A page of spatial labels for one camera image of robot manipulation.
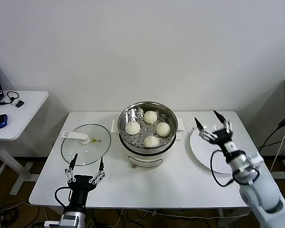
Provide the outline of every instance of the white table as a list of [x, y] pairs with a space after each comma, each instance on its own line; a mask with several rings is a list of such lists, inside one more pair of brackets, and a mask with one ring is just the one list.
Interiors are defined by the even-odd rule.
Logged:
[[[6, 92], [7, 91], [4, 91], [5, 97], [3, 98], [3, 101], [9, 102]], [[17, 139], [48, 97], [48, 92], [46, 91], [16, 92], [19, 93], [19, 99], [24, 101], [24, 105], [20, 108], [17, 108], [12, 104], [0, 105], [0, 114], [8, 115], [7, 126], [0, 129], [0, 141], [13, 141]], [[25, 181], [37, 181], [38, 175], [29, 172], [33, 165], [32, 162], [28, 162], [25, 167], [23, 167], [3, 148], [0, 148], [0, 160], [3, 161], [3, 165], [0, 167], [0, 175], [6, 165], [19, 174], [16, 183], [10, 191], [11, 195], [17, 195]]]
[[[242, 141], [243, 149], [250, 156], [257, 154], [257, 149], [235, 112], [221, 112], [232, 121], [237, 138]], [[46, 161], [39, 179], [29, 198], [31, 204], [59, 206], [54, 199], [57, 188], [67, 185], [64, 169], [68, 163], [61, 155], [62, 131], [73, 130], [83, 124], [100, 124], [111, 129], [113, 119], [119, 112], [72, 112], [57, 138]], [[112, 143], [104, 156], [105, 178], [95, 190], [89, 193], [88, 208], [141, 208], [141, 209], [193, 209], [193, 208], [243, 208], [238, 192], [239, 186], [231, 184], [226, 188], [218, 186], [210, 170], [199, 163], [193, 156], [189, 138], [195, 127], [196, 116], [205, 124], [220, 124], [213, 112], [175, 112], [183, 120], [185, 131], [183, 140], [176, 141], [168, 151], [165, 161], [154, 169], [133, 169], [124, 155], [125, 148], [116, 133], [111, 134]], [[94, 175], [99, 163], [75, 167], [74, 174]], [[262, 173], [270, 173], [265, 165]], [[229, 174], [217, 174], [220, 182], [229, 180]], [[68, 190], [62, 190], [58, 197], [68, 204]]]

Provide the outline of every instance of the metal rim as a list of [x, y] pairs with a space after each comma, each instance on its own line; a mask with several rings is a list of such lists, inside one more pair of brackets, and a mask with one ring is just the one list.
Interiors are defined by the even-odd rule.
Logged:
[[[177, 117], [176, 117], [176, 115], [175, 115], [174, 112], [173, 112], [170, 108], [168, 108], [167, 106], [165, 106], [165, 105], [163, 105], [163, 104], [160, 104], [160, 103], [157, 103], [157, 102], [152, 102], [152, 101], [138, 102], [138, 103], [135, 103], [135, 104], [133, 104], [133, 105], [131, 105], [131, 106], [125, 108], [125, 109], [121, 112], [121, 114], [119, 115], [119, 117], [118, 117], [118, 125], [117, 125], [117, 127], [118, 127], [119, 135], [120, 135], [120, 137], [121, 137], [122, 140], [127, 141], [127, 140], [122, 136], [123, 132], [122, 132], [122, 129], [120, 128], [120, 125], [119, 125], [119, 123], [121, 122], [121, 118], [122, 118], [123, 114], [124, 114], [127, 110], [129, 110], [129, 109], [131, 109], [131, 108], [133, 108], [133, 107], [135, 107], [135, 106], [139, 106], [139, 105], [156, 105], [156, 106], [159, 106], [159, 107], [161, 107], [161, 108], [167, 109], [167, 110], [171, 113], [171, 115], [175, 118], [176, 124], [177, 124]], [[162, 146], [167, 145], [167, 144], [170, 143], [172, 140], [174, 140], [174, 139], [176, 138], [176, 132], [177, 132], [177, 128], [174, 130], [174, 135], [173, 135], [173, 136], [170, 136], [171, 139], [170, 139], [169, 141], [167, 141], [167, 142], [165, 142], [165, 143], [159, 145], [159, 146], [149, 147], [149, 148], [148, 148], [148, 147], [147, 147], [147, 148], [141, 147], [141, 146], [134, 145], [134, 144], [132, 144], [132, 146], [133, 146], [133, 147], [136, 147], [136, 148], [139, 148], [139, 149], [143, 149], [143, 150], [154, 150], [154, 149], [158, 149], [158, 148], [161, 148]]]
[[[109, 133], [109, 137], [110, 137], [110, 143], [109, 143], [109, 146], [108, 146], [108, 149], [106, 149], [106, 151], [104, 152], [103, 156], [108, 152], [108, 150], [110, 149], [110, 146], [111, 146], [111, 142], [112, 142], [112, 139], [111, 139], [111, 134], [110, 132], [108, 131], [108, 129], [106, 129], [104, 126], [100, 125], [100, 124], [96, 124], [96, 123], [87, 123], [87, 124], [84, 124], [84, 125], [81, 125], [79, 127], [83, 127], [83, 126], [87, 126], [87, 125], [97, 125], [97, 126], [100, 126], [100, 127], [103, 127], [108, 133]], [[63, 157], [63, 159], [67, 162], [67, 163], [70, 163], [68, 162], [64, 156], [63, 156], [63, 153], [62, 153], [62, 146], [63, 146], [63, 143], [65, 142], [66, 138], [62, 141], [61, 143], [61, 147], [60, 147], [60, 151], [61, 151], [61, 156]], [[84, 164], [84, 165], [76, 165], [75, 166], [86, 166], [86, 165], [90, 165], [90, 164], [93, 164], [94, 162], [97, 162], [101, 159], [101, 157], [91, 163], [88, 163], [88, 164]]]
[[131, 153], [134, 153], [136, 155], [139, 155], [139, 156], [142, 156], [142, 157], [152, 157], [152, 156], [157, 156], [157, 155], [160, 155], [162, 153], [165, 153], [167, 152], [172, 146], [173, 144], [175, 143], [176, 141], [176, 137], [174, 137], [174, 139], [172, 140], [171, 144], [165, 148], [164, 150], [160, 151], [160, 152], [157, 152], [157, 153], [153, 153], [153, 154], [146, 154], [146, 153], [138, 153], [138, 152], [135, 152], [133, 150], [131, 150], [127, 145], [124, 144], [123, 140], [122, 140], [122, 137], [121, 135], [119, 134], [119, 139], [120, 139], [120, 142], [122, 143], [122, 145]]

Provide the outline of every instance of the floor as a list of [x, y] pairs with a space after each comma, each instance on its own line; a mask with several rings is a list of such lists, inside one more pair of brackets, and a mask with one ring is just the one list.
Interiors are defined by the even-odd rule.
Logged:
[[[25, 164], [26, 160], [19, 160], [21, 164]], [[43, 165], [45, 163], [45, 160], [39, 160], [35, 161], [34, 166], [32, 168], [33, 173], [40, 173]], [[267, 166], [271, 165], [272, 160], [266, 159]], [[274, 171], [283, 171], [284, 167], [281, 162], [277, 162], [274, 166]], [[22, 201], [28, 201], [31, 191], [33, 190], [34, 183], [25, 183], [19, 192], [17, 196], [11, 196], [9, 194], [10, 189], [12, 188], [13, 183], [17, 179], [17, 174], [11, 170], [9, 167], [6, 167], [0, 176], [0, 206], [4, 206], [6, 204], [10, 204], [13, 202], [22, 202]], [[285, 180], [279, 180], [277, 181], [281, 192], [283, 193], [285, 197]], [[19, 216], [18, 219], [10, 226], [9, 228], [24, 228], [24, 227], [31, 227], [31, 225], [26, 226], [29, 224], [37, 215], [38, 213], [38, 207], [36, 206], [27, 206], [26, 204], [21, 204], [17, 207], [19, 210]], [[49, 220], [59, 220], [60, 216], [52, 211], [49, 208], [45, 208], [48, 219]], [[124, 210], [123, 211], [123, 219], [124, 219], [124, 225], [126, 226], [130, 222], [127, 219], [126, 214], [128, 213], [130, 220], [136, 220], [140, 217], [142, 217], [145, 212], [143, 211], [137, 211], [137, 210]], [[187, 210], [185, 212], [183, 211], [172, 211], [172, 210], [159, 210], [157, 213], [161, 214], [173, 214], [173, 215], [182, 215], [182, 216], [200, 216], [200, 217], [215, 217], [218, 216], [217, 210], [212, 209], [195, 209], [195, 210]], [[117, 211], [114, 209], [89, 209], [86, 222], [88, 222], [90, 219], [92, 219], [92, 216], [94, 218], [94, 228], [101, 228], [107, 226], [114, 226], [116, 222], [119, 219], [119, 215], [117, 214]], [[34, 222], [42, 222], [46, 220], [45, 212], [43, 207], [39, 207], [39, 214]], [[165, 228], [217, 228], [217, 219], [207, 219], [201, 220], [196, 219], [194, 221], [186, 221], [183, 219], [171, 219], [167, 216], [162, 215], [156, 215], [152, 216], [150, 213], [146, 215], [145, 218], [138, 221], [139, 224], [141, 224], [142, 228], [157, 228], [157, 227], [165, 227]], [[235, 222], [235, 224], [232, 224], [229, 226], [229, 228], [234, 228], [234, 225], [236, 228], [258, 228], [259, 224], [257, 220], [255, 219], [254, 215], [249, 214], [246, 217], [240, 218]], [[122, 221], [120, 221], [116, 228], [122, 228]], [[135, 228], [139, 227], [139, 225], [136, 224], [130, 224], [127, 226], [129, 228]]]

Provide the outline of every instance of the white side table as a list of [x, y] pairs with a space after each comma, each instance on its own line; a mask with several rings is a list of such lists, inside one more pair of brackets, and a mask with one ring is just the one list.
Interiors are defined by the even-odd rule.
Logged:
[[[8, 102], [9, 98], [6, 96], [6, 92], [7, 91], [4, 91], [5, 97], [3, 100]], [[0, 114], [8, 115], [8, 125], [0, 129], [0, 141], [13, 141], [19, 138], [31, 119], [48, 98], [48, 92], [46, 91], [16, 92], [19, 93], [20, 100], [23, 100], [25, 103], [20, 108], [10, 104], [0, 105]], [[32, 162], [27, 162], [25, 167], [23, 167], [3, 148], [0, 148], [0, 160], [3, 161], [3, 164], [0, 167], [0, 175], [6, 165], [19, 174], [16, 183], [10, 191], [10, 195], [17, 195], [25, 181], [37, 181], [39, 175], [31, 174], [29, 172], [30, 168], [33, 166]]]

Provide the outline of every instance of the computer mouse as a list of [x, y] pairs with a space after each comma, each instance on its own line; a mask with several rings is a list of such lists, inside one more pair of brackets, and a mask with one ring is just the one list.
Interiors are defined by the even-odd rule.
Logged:
[[8, 115], [1, 114], [0, 115], [0, 128], [5, 127], [8, 124]]

